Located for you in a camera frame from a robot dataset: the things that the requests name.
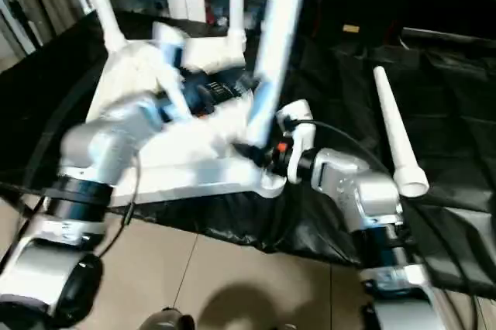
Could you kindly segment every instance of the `white stand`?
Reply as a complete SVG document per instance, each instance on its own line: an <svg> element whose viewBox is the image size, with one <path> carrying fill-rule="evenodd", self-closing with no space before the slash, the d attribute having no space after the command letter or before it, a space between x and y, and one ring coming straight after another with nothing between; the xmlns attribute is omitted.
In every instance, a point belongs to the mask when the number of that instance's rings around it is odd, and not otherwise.
<svg viewBox="0 0 496 330"><path fill-rule="evenodd" d="M97 1L97 4L104 4L98 9L98 16L103 19L105 40L120 41L119 37L107 37L108 29L115 31L119 28L112 9L105 2L108 0ZM236 138L241 140L246 138L248 143L258 146L264 146L267 141L268 126L274 117L284 83L300 4L301 0L270 1L267 11L267 31L263 35L257 60L257 75L261 78L262 84L253 100L248 96L244 99L235 99L237 101L228 101L225 103L226 106L218 107L215 114L207 119L189 119L184 124L168 125L166 132L153 138L142 148L140 159L143 171L137 202L165 201L241 191L253 191L263 197L272 198L282 192L286 182L285 177L267 174L256 167L251 160L234 153L229 144ZM228 36L187 40L184 46L183 65L206 71L217 70L225 65L230 67L237 64L244 65L243 0L231 0L230 10L231 24ZM112 56L113 47L110 44L106 46ZM95 114L103 108L103 103L107 102L105 100L108 100L108 97L116 100L136 89L153 90L151 83L155 81L157 86L157 79L163 77L160 68L157 73L150 67L150 65L165 65L163 59L160 62L160 56L163 58L163 55L158 47L146 47L143 41L132 41L122 50L129 54L125 61L138 60L141 64L134 69L112 69L110 63L109 73L114 70L125 72L133 70L136 76L126 78L126 75L116 73L115 78L114 76L111 76L112 79L109 78L111 83L105 84L105 88L99 85L88 118L91 118L92 112ZM249 126L249 135L246 137L247 126ZM115 206L124 205L129 201L135 183L135 172L129 169L114 191Z"/></svg>

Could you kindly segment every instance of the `black cloth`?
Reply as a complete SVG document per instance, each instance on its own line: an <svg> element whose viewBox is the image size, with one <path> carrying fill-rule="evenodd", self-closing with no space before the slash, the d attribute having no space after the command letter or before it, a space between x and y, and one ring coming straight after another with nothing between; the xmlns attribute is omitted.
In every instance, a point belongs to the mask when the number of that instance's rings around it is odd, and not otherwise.
<svg viewBox="0 0 496 330"><path fill-rule="evenodd" d="M153 19L119 14L130 39L150 38ZM170 22L192 36L216 35L191 22ZM249 41L246 58L253 67L257 40ZM94 14L42 50L0 76L2 130L0 187L40 192L55 177L60 138L83 122L106 59ZM496 60L381 47L372 50L339 45L317 47L296 39L281 105L308 100L316 119L356 137L391 168L372 67L386 67L418 160L432 185L415 200L443 230L459 254L479 295L496 298L491 259L491 212L496 175ZM74 104L58 130L43 132L57 106L70 94ZM41 135L53 143L29 189L21 188L27 160ZM273 137L279 133L273 130ZM317 147L359 154L342 137L317 130ZM437 286L466 288L436 237L406 205L405 214L418 247L435 268ZM290 185L273 200L256 194L229 194L139 205L136 215L149 222L233 242L267 252L284 252L331 263L357 264L350 236L336 205L308 185Z"/></svg>

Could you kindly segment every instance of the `white tube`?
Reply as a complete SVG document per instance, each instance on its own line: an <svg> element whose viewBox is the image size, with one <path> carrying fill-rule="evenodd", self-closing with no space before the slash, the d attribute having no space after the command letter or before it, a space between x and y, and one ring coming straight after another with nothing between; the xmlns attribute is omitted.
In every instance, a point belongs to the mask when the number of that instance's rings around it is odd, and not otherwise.
<svg viewBox="0 0 496 330"><path fill-rule="evenodd" d="M103 28L105 47L109 53L118 51L126 45L126 38L115 20L110 0L91 0Z"/></svg>
<svg viewBox="0 0 496 330"><path fill-rule="evenodd" d="M393 176L394 182L397 184L400 194L405 197L422 196L429 190L429 182L413 153L384 68L375 67L374 77L394 168L396 169Z"/></svg>
<svg viewBox="0 0 496 330"><path fill-rule="evenodd" d="M245 50L244 0L229 0L229 44Z"/></svg>
<svg viewBox="0 0 496 330"><path fill-rule="evenodd" d="M279 103L293 46L302 0L270 0L267 6L265 31L257 57L255 77L260 84L255 91L246 141L263 148Z"/></svg>

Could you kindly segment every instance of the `tile floor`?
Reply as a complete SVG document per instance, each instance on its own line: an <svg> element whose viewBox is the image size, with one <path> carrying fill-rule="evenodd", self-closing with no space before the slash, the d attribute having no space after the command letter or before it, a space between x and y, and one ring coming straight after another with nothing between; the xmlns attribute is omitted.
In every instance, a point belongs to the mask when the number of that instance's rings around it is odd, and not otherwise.
<svg viewBox="0 0 496 330"><path fill-rule="evenodd" d="M15 219L0 205L0 253ZM112 235L119 220L108 219ZM467 299L453 296L468 321ZM358 330L366 301L353 270L133 221L105 257L94 310L77 329L135 329L153 312L175 306L193 315L200 330L268 330L284 323ZM479 329L496 330L492 302L480 300L480 307ZM446 316L448 329L457 330L448 311Z"/></svg>

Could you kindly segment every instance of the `white base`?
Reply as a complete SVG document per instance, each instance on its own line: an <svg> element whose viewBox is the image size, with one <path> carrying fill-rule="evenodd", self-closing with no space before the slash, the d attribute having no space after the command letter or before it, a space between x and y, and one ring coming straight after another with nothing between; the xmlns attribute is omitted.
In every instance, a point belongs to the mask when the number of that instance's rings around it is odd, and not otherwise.
<svg viewBox="0 0 496 330"><path fill-rule="evenodd" d="M233 156L168 167L148 167L141 175L137 204L216 194L255 192L277 197L286 178L268 174L248 159ZM136 171L128 169L112 194L111 207L126 205L133 197Z"/></svg>
<svg viewBox="0 0 496 330"><path fill-rule="evenodd" d="M149 58L157 57L152 50L147 55ZM184 47L183 67L190 70L212 72L223 67L244 64L242 48L234 47L227 37L191 38ZM95 118L97 112L109 102L137 92L142 86L148 90L158 88L157 84L155 88L150 85L155 70L145 69L138 69L136 76L132 78L125 78L116 71L112 75L107 74L107 78L102 75L88 119ZM114 74L118 74L120 78L114 77ZM144 75L147 76L147 82L143 84L144 80L139 76ZM263 177L263 171L249 160L229 157L234 154L231 153L229 144L244 131L250 109L251 99L229 101L219 107L212 117L170 124L164 132L150 140L140 151L142 176L138 203L238 191L256 191L267 197L277 196L284 183L276 186L276 191L270 191L273 186L268 186L269 191L265 191L260 182L280 183L280 178L271 180L272 177ZM129 201L135 182L135 170L128 169L115 188L112 202L114 206L124 205Z"/></svg>

